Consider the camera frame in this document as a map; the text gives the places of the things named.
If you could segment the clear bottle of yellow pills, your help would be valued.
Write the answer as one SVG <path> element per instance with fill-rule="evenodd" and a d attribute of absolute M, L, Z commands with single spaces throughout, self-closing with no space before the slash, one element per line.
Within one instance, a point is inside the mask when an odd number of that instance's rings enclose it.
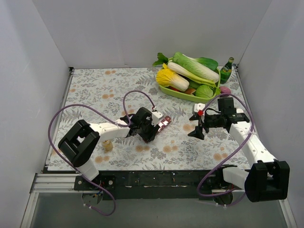
<path fill-rule="evenodd" d="M 113 149 L 113 144 L 110 140 L 107 140 L 107 141 L 103 141 L 102 142 L 102 146 L 103 146 L 103 150 L 105 152 L 109 152 Z"/>

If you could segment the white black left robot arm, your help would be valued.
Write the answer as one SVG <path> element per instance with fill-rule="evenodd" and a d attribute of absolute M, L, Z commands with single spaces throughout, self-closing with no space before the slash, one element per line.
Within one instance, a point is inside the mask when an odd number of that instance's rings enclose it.
<path fill-rule="evenodd" d="M 126 116 L 115 123 L 98 124 L 79 120 L 60 140 L 58 147 L 71 164 L 86 176 L 85 185 L 91 190 L 96 190 L 100 187 L 101 178 L 91 155 L 97 143 L 136 135 L 146 143 L 151 142 L 160 128 L 158 123 L 162 118 L 162 113 L 141 107 L 131 115 L 129 126 L 125 126 L 128 121 Z"/>

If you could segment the dark red weekly pill organizer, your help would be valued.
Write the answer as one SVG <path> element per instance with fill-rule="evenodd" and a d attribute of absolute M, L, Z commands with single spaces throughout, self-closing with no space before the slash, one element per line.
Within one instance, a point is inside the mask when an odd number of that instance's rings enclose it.
<path fill-rule="evenodd" d="M 166 128 L 170 123 L 172 122 L 172 119 L 169 116 L 165 116 L 161 121 L 158 122 L 158 131 L 156 133 L 159 134 L 164 128 Z"/>

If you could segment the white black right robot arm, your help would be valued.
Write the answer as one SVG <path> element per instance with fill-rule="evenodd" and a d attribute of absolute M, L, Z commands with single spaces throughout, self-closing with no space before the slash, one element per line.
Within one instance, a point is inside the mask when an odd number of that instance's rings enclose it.
<path fill-rule="evenodd" d="M 243 189 L 251 202 L 284 200 L 287 198 L 290 167 L 286 161 L 279 161 L 263 145 L 254 132 L 254 121 L 247 108 L 234 106 L 236 96 L 226 94 L 224 98 L 216 96 L 218 110 L 215 114 L 207 114 L 208 106 L 194 104 L 191 120 L 197 120 L 195 130 L 188 134 L 203 140 L 204 134 L 211 128 L 223 128 L 239 144 L 239 147 L 216 167 L 210 170 L 199 182 L 197 192 L 200 196 L 202 184 L 216 171 L 215 184 L 225 189 L 229 185 Z M 225 162 L 236 153 L 242 151 L 250 165 L 250 171 L 237 166 L 225 165 Z"/>

